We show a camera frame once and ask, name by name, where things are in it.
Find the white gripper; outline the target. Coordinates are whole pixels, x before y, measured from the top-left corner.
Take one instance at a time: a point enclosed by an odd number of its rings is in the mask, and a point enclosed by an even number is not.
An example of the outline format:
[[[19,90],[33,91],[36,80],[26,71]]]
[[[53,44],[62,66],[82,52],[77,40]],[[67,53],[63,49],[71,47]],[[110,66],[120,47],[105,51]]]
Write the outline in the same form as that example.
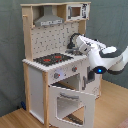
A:
[[[86,55],[91,49],[91,43],[84,36],[79,35],[76,38],[76,43],[77,43],[79,51],[84,55]]]

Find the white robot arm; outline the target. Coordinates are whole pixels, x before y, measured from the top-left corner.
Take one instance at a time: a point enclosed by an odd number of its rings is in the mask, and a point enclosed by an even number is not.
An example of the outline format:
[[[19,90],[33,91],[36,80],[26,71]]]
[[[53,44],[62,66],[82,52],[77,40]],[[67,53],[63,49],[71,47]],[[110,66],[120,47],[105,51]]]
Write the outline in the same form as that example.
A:
[[[77,37],[76,42],[79,51],[88,57],[90,67],[96,74],[120,74],[128,63],[128,46],[121,51],[82,35]]]

